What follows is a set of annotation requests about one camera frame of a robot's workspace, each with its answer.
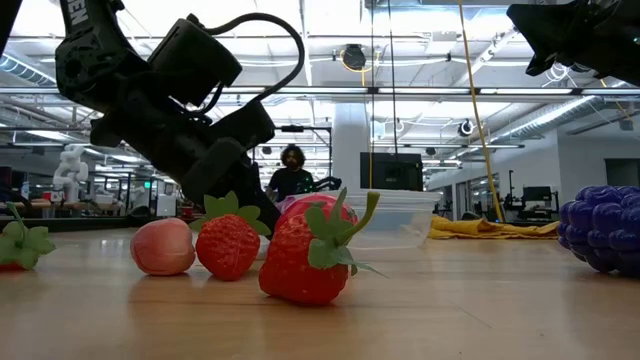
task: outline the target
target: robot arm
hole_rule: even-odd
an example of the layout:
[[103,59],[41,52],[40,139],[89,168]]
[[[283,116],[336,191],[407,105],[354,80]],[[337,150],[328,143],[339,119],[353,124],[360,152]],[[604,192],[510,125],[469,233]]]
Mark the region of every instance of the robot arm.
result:
[[640,1],[511,5],[507,15],[535,52],[527,74],[540,75],[559,62],[640,86]]
[[[126,141],[159,171],[177,181],[198,204],[205,194],[235,191],[241,206],[261,208],[272,230],[280,216],[260,188],[257,164],[247,151],[274,136],[275,126],[260,103],[289,83],[303,66],[300,35],[268,14],[247,14],[214,29],[189,15],[179,19],[144,61],[117,26],[120,0],[61,0],[66,38],[56,49],[60,93],[104,113],[92,121],[91,143],[118,146]],[[216,123],[206,116],[242,71],[233,55],[212,35],[252,20],[283,27],[296,42],[299,62],[289,76],[240,110]],[[203,110],[201,106],[217,86]]]

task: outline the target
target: strawberry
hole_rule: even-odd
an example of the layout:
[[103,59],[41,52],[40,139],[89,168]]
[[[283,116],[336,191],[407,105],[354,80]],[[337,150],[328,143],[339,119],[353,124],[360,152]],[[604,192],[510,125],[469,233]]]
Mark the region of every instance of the strawberry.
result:
[[7,206],[16,217],[2,230],[0,236],[0,271],[31,270],[42,255],[55,250],[49,240],[49,229],[38,226],[27,229],[13,203]]
[[260,208],[238,208],[233,191],[220,199],[205,195],[204,206],[205,218],[190,224],[200,232],[196,241],[198,260],[218,279],[238,280],[258,255],[258,235],[270,235],[271,231],[257,220]]
[[[300,214],[304,214],[308,208],[311,206],[320,206],[325,215],[329,216],[331,212],[331,208],[336,203],[336,198],[330,195],[324,194],[313,194],[306,196],[300,200],[296,200],[293,204],[289,205],[289,207],[284,211],[282,216],[276,222],[275,229],[277,230],[280,225],[287,222],[287,220],[292,217]],[[352,224],[358,222],[358,215],[351,209],[351,207],[347,204],[342,205],[341,218],[343,220],[349,220]]]
[[373,215],[380,194],[367,195],[364,218],[353,225],[340,218],[346,189],[342,190],[329,217],[321,207],[312,206],[304,215],[296,215],[276,231],[260,269],[260,288],[265,293],[296,303],[326,305],[335,299],[358,267],[347,245]]

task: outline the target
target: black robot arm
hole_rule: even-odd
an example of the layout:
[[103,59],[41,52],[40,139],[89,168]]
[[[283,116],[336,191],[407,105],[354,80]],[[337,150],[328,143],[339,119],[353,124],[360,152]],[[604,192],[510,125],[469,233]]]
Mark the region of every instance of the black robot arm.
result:
[[[116,21],[119,0],[61,0],[66,38],[56,50],[60,93],[104,113],[92,121],[91,143],[115,147],[122,141],[159,171],[176,180],[184,194],[202,204],[205,194],[235,191],[240,205],[256,205],[272,230],[280,216],[260,186],[258,166],[247,151],[273,138],[275,126],[260,103],[302,70],[300,35],[268,14],[247,14],[207,29],[189,15],[178,20],[143,60]],[[242,67],[212,35],[252,20],[283,27],[296,42],[299,61],[291,74],[238,111],[213,122],[206,116]],[[209,103],[196,111],[216,88]]]

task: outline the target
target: ceiling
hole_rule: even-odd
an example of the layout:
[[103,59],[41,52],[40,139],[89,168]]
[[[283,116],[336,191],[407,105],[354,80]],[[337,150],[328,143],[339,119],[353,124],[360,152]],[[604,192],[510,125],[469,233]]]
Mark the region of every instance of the ceiling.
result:
[[[577,73],[557,67],[538,77],[525,74],[533,52],[524,38],[513,29],[505,11],[509,4],[527,2],[465,1],[468,5],[464,15],[470,60],[477,63],[473,67],[475,85],[482,88],[600,87],[600,83],[592,78],[591,72]],[[465,50],[456,3],[451,0],[398,0],[389,3],[385,0],[374,1],[373,5],[370,0],[129,0],[124,1],[126,11],[118,13],[118,22],[133,48],[146,57],[178,17],[193,13],[206,26],[215,27],[245,13],[267,12],[286,20],[305,35],[308,53],[305,70],[289,86],[468,87]],[[24,0],[5,52],[5,55],[19,60],[51,81],[55,80],[53,55],[65,35],[59,12],[59,5],[55,0]],[[272,85],[291,71],[297,58],[295,44],[286,32],[268,23],[243,24],[218,37],[218,40],[243,64],[244,71],[234,86]],[[367,57],[365,68],[371,69],[364,76],[349,71],[342,63],[341,52],[347,44],[359,44],[362,47]],[[0,88],[34,86],[36,85],[32,81],[24,80],[15,73],[0,71]],[[39,117],[35,117],[33,112],[23,111],[35,126],[73,125],[88,129],[88,120],[100,116],[91,109],[78,107],[59,96],[37,92],[0,95],[0,103],[4,102],[9,111],[18,108],[42,111],[43,114],[39,114]],[[237,110],[252,96],[223,95],[219,106],[208,115],[214,120],[219,119]],[[397,126],[401,128],[397,130],[402,141],[416,144],[468,143],[476,139],[475,135],[462,139],[457,134],[460,122],[474,118],[473,104],[469,97],[442,96],[426,101],[420,96],[398,93],[395,98],[394,103],[390,96],[373,98],[366,94],[277,94],[264,103],[276,125],[280,126],[300,124],[330,127],[336,104],[357,102],[362,103],[378,123],[384,124],[384,131],[376,132],[382,134],[379,140],[393,140],[394,117],[400,120]],[[547,104],[566,100],[568,99],[549,96],[480,97],[478,113],[487,131],[493,133]],[[47,114],[51,115],[49,119],[45,119]],[[591,116],[580,121],[589,123],[599,120],[601,118],[598,116]],[[0,122],[7,126],[15,125],[8,118],[0,118]],[[608,125],[594,130],[592,134],[608,131],[609,135],[616,136],[616,129],[617,125]],[[86,141],[87,133],[76,135],[81,141]],[[316,175],[326,173],[328,149],[317,134],[308,131],[295,136],[281,133],[274,142],[318,143],[317,148],[309,151],[317,154],[314,156],[319,159]],[[108,154],[113,152],[96,150]],[[135,154],[126,145],[118,151]],[[450,152],[452,150],[443,150],[436,158],[447,159]],[[265,177],[270,169],[271,167],[265,168]]]

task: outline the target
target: strawberry leaves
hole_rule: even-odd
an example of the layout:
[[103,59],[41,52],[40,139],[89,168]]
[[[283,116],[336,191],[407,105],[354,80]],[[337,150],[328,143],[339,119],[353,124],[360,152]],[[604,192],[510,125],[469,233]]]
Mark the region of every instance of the strawberry leaves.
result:
[[216,199],[213,196],[204,196],[204,209],[206,211],[205,217],[195,220],[189,224],[189,227],[193,230],[200,231],[202,226],[215,218],[219,218],[225,215],[237,215],[245,219],[247,223],[260,235],[271,235],[271,230],[262,221],[258,220],[260,216],[260,208],[257,206],[244,206],[239,207],[238,196],[233,191],[230,191],[224,198]]
[[10,222],[0,237],[0,265],[17,263],[27,270],[33,269],[41,255],[56,249],[49,240],[49,229],[34,227],[27,229],[14,204],[8,204],[17,221]]
[[380,199],[380,194],[374,192],[367,194],[365,216],[356,225],[352,225],[349,221],[340,218],[342,203],[346,196],[347,190],[343,189],[329,213],[329,219],[325,217],[322,209],[317,206],[312,206],[305,211],[305,220],[311,233],[315,236],[315,239],[309,245],[309,265],[316,269],[330,269],[338,264],[349,265],[351,266],[351,276],[358,273],[358,268],[384,276],[371,266],[355,261],[347,248],[353,235],[362,230],[371,220]]

